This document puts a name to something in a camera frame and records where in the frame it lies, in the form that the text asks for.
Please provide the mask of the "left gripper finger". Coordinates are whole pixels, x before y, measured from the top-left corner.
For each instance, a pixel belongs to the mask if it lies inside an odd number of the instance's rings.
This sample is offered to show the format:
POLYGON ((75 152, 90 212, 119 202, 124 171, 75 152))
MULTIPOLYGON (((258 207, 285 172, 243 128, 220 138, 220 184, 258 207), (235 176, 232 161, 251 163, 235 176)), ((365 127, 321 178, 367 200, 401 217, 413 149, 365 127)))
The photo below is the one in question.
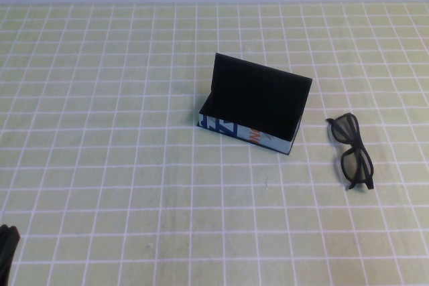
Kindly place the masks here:
POLYGON ((15 226, 1 225, 1 262, 0 262, 0 286, 8 286, 9 274, 13 262, 13 256, 20 240, 20 235, 15 226))

